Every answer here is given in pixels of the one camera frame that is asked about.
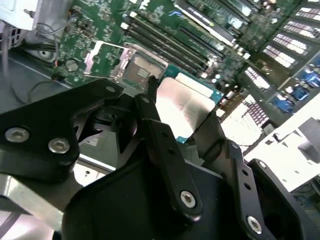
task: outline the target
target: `metal plate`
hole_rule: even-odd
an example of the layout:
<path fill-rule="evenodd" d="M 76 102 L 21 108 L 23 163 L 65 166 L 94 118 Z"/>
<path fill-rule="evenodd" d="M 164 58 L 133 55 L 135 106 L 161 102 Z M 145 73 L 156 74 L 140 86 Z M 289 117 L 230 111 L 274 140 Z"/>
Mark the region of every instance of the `metal plate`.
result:
<path fill-rule="evenodd" d="M 298 146 L 302 138 L 293 133 L 309 118 L 320 119 L 319 103 L 320 94 L 245 156 L 247 161 L 254 158 L 264 161 L 289 192 L 320 174 L 320 164 L 310 161 L 301 153 Z M 273 138 L 274 134 L 279 139 L 287 137 L 281 143 L 277 143 Z"/>
<path fill-rule="evenodd" d="M 174 137 L 184 143 L 214 109 L 215 102 L 192 88 L 166 77 L 157 91 L 156 108 Z"/>
<path fill-rule="evenodd" d="M 25 30 L 33 30 L 38 23 L 42 0 L 0 0 L 1 20 Z"/>

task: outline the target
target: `expansion slot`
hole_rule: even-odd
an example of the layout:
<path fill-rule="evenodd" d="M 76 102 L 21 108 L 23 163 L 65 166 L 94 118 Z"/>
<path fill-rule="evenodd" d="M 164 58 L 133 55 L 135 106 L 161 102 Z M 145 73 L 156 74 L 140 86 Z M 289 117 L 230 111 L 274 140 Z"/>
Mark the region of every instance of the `expansion slot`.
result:
<path fill-rule="evenodd" d="M 213 46 L 211 46 L 208 43 L 206 43 L 204 40 L 202 40 L 201 38 L 199 38 L 198 36 L 193 34 L 191 31 L 189 31 L 185 27 L 181 27 L 180 31 L 182 33 L 184 33 L 185 35 L 187 35 L 189 38 L 193 39 L 197 44 L 199 44 L 199 45 L 203 46 L 204 48 L 206 48 L 208 51 L 213 53 L 215 56 L 220 57 L 222 59 L 224 58 L 224 55 L 219 50 L 215 49 Z"/>
<path fill-rule="evenodd" d="M 226 10 L 228 10 L 228 12 L 234 15 L 237 19 L 242 21 L 245 25 L 248 25 L 250 23 L 250 18 L 243 15 L 242 13 L 239 13 L 239 11 L 226 0 L 215 0 L 215 1 L 219 3 L 222 7 L 224 7 Z"/>
<path fill-rule="evenodd" d="M 261 5 L 258 2 L 255 2 L 254 0 L 239 0 L 244 5 L 248 6 L 252 11 L 259 12 L 261 9 Z"/>
<path fill-rule="evenodd" d="M 135 12 L 131 12 L 129 18 L 130 23 L 129 24 L 137 24 L 139 25 L 142 29 L 150 32 L 151 35 L 157 37 L 159 40 L 162 40 L 165 42 L 167 45 L 171 46 L 172 49 L 175 49 L 179 51 L 180 53 L 184 54 L 188 58 L 192 59 L 194 62 L 200 64 L 202 67 L 205 67 L 207 64 L 207 61 L 203 57 L 199 57 L 195 55 L 193 52 L 187 50 L 185 47 L 183 47 L 181 44 L 178 44 L 174 40 L 170 39 L 169 37 L 161 34 L 159 31 L 156 29 L 152 28 L 150 25 L 144 23 L 138 18 L 138 14 Z"/>
<path fill-rule="evenodd" d="M 236 39 L 233 35 L 231 35 L 223 27 L 219 26 L 209 17 L 200 13 L 196 8 L 187 3 L 186 0 L 176 0 L 174 6 L 182 11 L 190 19 L 206 29 L 212 36 L 214 36 L 218 40 L 224 42 L 228 46 L 234 45 Z"/>

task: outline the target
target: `ram slot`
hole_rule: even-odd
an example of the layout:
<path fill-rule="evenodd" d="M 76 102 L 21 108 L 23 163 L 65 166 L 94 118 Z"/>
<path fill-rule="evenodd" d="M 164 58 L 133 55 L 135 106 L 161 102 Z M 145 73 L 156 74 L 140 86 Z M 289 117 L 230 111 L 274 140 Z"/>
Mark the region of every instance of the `ram slot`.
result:
<path fill-rule="evenodd" d="M 162 49 L 164 49 L 164 50 L 168 51 L 169 53 L 171 53 L 175 58 L 178 58 L 182 62 L 192 66 L 193 68 L 197 69 L 198 71 L 206 70 L 207 66 L 203 67 L 203 66 L 197 64 L 196 62 L 193 62 L 192 59 L 188 58 L 183 53 L 180 53 L 176 49 L 172 48 L 166 42 L 162 41 L 161 39 L 158 39 L 156 36 L 150 34 L 148 31 L 145 31 L 144 29 L 142 29 L 141 27 L 139 27 L 135 23 L 132 23 L 130 25 L 130 29 L 133 29 L 135 32 L 141 34 L 144 37 L 147 37 L 150 41 L 152 41 L 153 43 L 155 43 L 158 46 L 160 46 Z"/>
<path fill-rule="evenodd" d="M 131 38 L 135 39 L 136 41 L 142 43 L 147 48 L 155 51 L 156 53 L 158 53 L 159 55 L 161 55 L 165 59 L 169 60 L 171 63 L 177 65 L 178 67 L 180 67 L 180 68 L 182 68 L 184 70 L 187 70 L 189 73 L 191 73 L 193 75 L 199 74 L 199 70 L 198 69 L 195 69 L 194 67 L 186 64 L 185 62 L 180 61 L 177 57 L 172 55 L 167 50 L 163 49 L 157 43 L 154 43 L 153 41 L 150 41 L 150 39 L 148 39 L 147 37 L 141 35 L 141 33 L 136 32 L 135 30 L 130 29 L 130 28 L 126 29 L 125 33 L 128 36 L 130 36 Z"/>
<path fill-rule="evenodd" d="M 202 57 L 199 57 L 195 55 L 194 53 L 188 51 L 186 48 L 184 48 L 182 45 L 178 44 L 177 42 L 171 40 L 170 38 L 166 37 L 165 35 L 161 34 L 159 31 L 155 30 L 148 24 L 144 23 L 138 18 L 138 15 L 135 12 L 131 12 L 130 16 L 128 17 L 130 19 L 131 23 L 136 23 L 141 28 L 149 31 L 152 35 L 155 37 L 161 39 L 162 41 L 166 42 L 168 45 L 170 45 L 173 49 L 179 50 L 182 54 L 192 59 L 194 62 L 197 62 L 198 64 L 202 65 L 203 67 L 207 64 L 206 60 Z"/>
<path fill-rule="evenodd" d="M 166 38 L 173 38 L 174 42 L 177 43 L 179 46 L 183 46 L 183 48 L 185 50 L 187 50 L 189 53 L 193 54 L 194 56 L 197 56 L 199 59 L 202 60 L 202 62 L 207 62 L 209 59 L 208 59 L 208 56 L 206 56 L 205 54 L 199 52 L 199 51 L 196 51 L 195 49 L 189 47 L 185 42 L 181 41 L 180 39 L 176 38 L 175 36 L 172 36 L 172 34 L 168 31 L 166 31 L 165 29 L 163 29 L 162 27 L 160 26 L 157 26 L 155 25 L 152 21 L 150 21 L 147 17 L 143 16 L 143 15 L 140 15 L 138 13 L 138 15 L 135 17 L 136 19 L 142 21 L 142 22 L 147 22 L 147 24 L 149 26 L 152 26 L 152 28 L 154 29 L 157 29 L 158 32 L 160 32 L 160 34 L 162 34 L 163 36 L 165 36 Z"/>
<path fill-rule="evenodd" d="M 189 38 L 193 39 L 196 43 L 198 43 L 199 45 L 203 46 L 204 48 L 207 49 L 207 51 L 213 53 L 215 56 L 218 56 L 220 58 L 224 58 L 224 55 L 217 49 L 215 49 L 213 46 L 209 45 L 208 43 L 206 43 L 204 40 L 202 40 L 201 38 L 199 38 L 198 36 L 196 36 L 195 34 L 193 34 L 191 31 L 189 31 L 188 29 L 186 29 L 185 27 L 181 27 L 180 31 L 182 33 L 184 33 L 185 35 L 187 35 Z"/>

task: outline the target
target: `cable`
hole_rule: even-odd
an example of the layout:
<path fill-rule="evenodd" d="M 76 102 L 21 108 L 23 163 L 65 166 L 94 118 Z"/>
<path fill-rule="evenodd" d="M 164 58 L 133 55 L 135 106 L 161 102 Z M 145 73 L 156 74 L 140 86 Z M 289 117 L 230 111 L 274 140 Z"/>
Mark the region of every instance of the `cable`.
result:
<path fill-rule="evenodd" d="M 30 89 L 30 91 L 28 92 L 28 94 L 27 94 L 27 102 L 28 102 L 29 104 L 32 103 L 32 93 L 34 92 L 34 90 L 35 90 L 38 86 L 40 86 L 40 85 L 42 85 L 42 84 L 52 84 L 52 83 L 54 83 L 54 81 L 40 81 L 40 82 L 37 82 L 37 83 Z"/>
<path fill-rule="evenodd" d="M 42 31 L 40 31 L 40 30 L 37 30 L 37 31 L 38 31 L 42 36 L 54 35 L 54 34 L 60 32 L 60 31 L 62 31 L 63 29 L 65 29 L 65 27 L 68 26 L 68 25 L 72 22 L 72 20 L 73 20 L 73 18 L 69 17 L 69 19 L 68 19 L 61 27 L 59 27 L 59 28 L 56 29 L 56 30 L 54 30 L 52 27 L 50 27 L 50 28 L 51 28 L 51 32 L 42 32 Z M 47 24 L 42 23 L 42 22 L 39 22 L 39 23 L 38 23 L 38 26 L 39 26 L 39 25 L 40 25 L 40 26 L 46 26 L 46 27 L 48 27 Z"/>
<path fill-rule="evenodd" d="M 54 29 L 50 26 L 50 25 L 48 25 L 48 24 L 46 24 L 46 23 L 38 23 L 38 25 L 43 25 L 43 26 L 46 26 L 47 28 L 49 28 L 51 31 L 54 31 Z M 43 34 L 43 32 L 41 32 L 41 31 L 38 31 L 38 33 L 40 34 L 40 35 L 42 35 L 42 36 L 47 36 L 47 35 L 44 35 Z M 53 35 L 53 39 L 54 39 L 54 46 L 55 46 L 55 63 L 57 64 L 57 62 L 58 62 L 58 59 L 59 59 L 59 45 L 58 45 L 58 41 L 57 41 L 57 38 L 56 38 L 56 36 L 55 35 Z"/>
<path fill-rule="evenodd" d="M 307 202 L 307 199 L 305 196 L 293 196 L 293 198 L 296 200 L 296 201 L 300 201 L 300 206 L 306 204 Z"/>
<path fill-rule="evenodd" d="M 30 51 L 46 51 L 46 52 L 56 51 L 56 47 L 54 45 L 49 45 L 49 44 L 22 44 L 18 46 L 18 48 L 22 50 L 30 50 Z"/>
<path fill-rule="evenodd" d="M 2 51 L 2 72 L 5 79 L 9 77 L 9 37 L 11 27 L 5 24 L 2 32 L 1 51 Z"/>
<path fill-rule="evenodd" d="M 1 40 L 1 51 L 2 51 L 2 71 L 3 77 L 5 81 L 9 84 L 10 90 L 14 96 L 14 98 L 20 104 L 26 104 L 16 93 L 12 85 L 12 81 L 9 79 L 9 41 L 10 41 L 10 31 L 11 25 L 6 23 L 3 28 L 2 32 L 2 40 Z"/>
<path fill-rule="evenodd" d="M 292 191 L 291 193 L 293 194 L 306 194 L 306 193 L 309 193 L 311 192 L 313 189 L 311 188 L 310 190 L 308 191 L 302 191 L 303 189 L 305 189 L 306 187 L 310 187 L 310 181 L 306 182 L 305 184 L 303 184 L 302 186 L 300 186 L 298 190 L 296 191 Z"/>
<path fill-rule="evenodd" d="M 0 226 L 0 239 L 2 239 L 7 232 L 12 228 L 12 226 L 17 222 L 20 218 L 21 214 L 17 212 L 12 212 L 7 219 Z"/>

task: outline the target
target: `black plastic bracket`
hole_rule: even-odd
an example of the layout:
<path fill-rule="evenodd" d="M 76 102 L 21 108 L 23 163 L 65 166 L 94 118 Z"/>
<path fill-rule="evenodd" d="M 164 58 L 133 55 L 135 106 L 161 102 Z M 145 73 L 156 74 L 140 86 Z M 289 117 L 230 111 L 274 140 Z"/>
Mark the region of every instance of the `black plastic bracket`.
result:
<path fill-rule="evenodd" d="M 148 158 L 160 169 L 172 209 L 187 224 L 200 220 L 202 201 L 170 126 L 161 122 L 156 105 L 149 96 L 139 94 L 134 97 L 134 103 L 137 114 L 136 131 L 119 156 L 117 168 L 130 160 L 139 145 L 145 144 Z M 183 191 L 193 195 L 194 207 L 187 207 L 183 203 Z"/>
<path fill-rule="evenodd" d="M 248 165 L 257 183 L 266 226 L 277 239 L 318 239 L 320 227 L 314 224 L 269 166 L 259 159 L 251 160 Z"/>
<path fill-rule="evenodd" d="M 0 172 L 45 182 L 65 180 L 80 154 L 78 138 L 90 113 L 113 104 L 122 90 L 110 81 L 96 80 L 1 114 Z M 6 131 L 16 127 L 29 133 L 27 140 L 6 138 Z M 56 138 L 67 140 L 66 153 L 49 150 L 49 142 Z"/>
<path fill-rule="evenodd" d="M 245 165 L 240 147 L 226 139 L 221 155 L 206 168 L 222 175 L 231 187 L 238 222 L 243 232 L 255 240 L 275 240 L 265 225 L 252 170 Z"/>

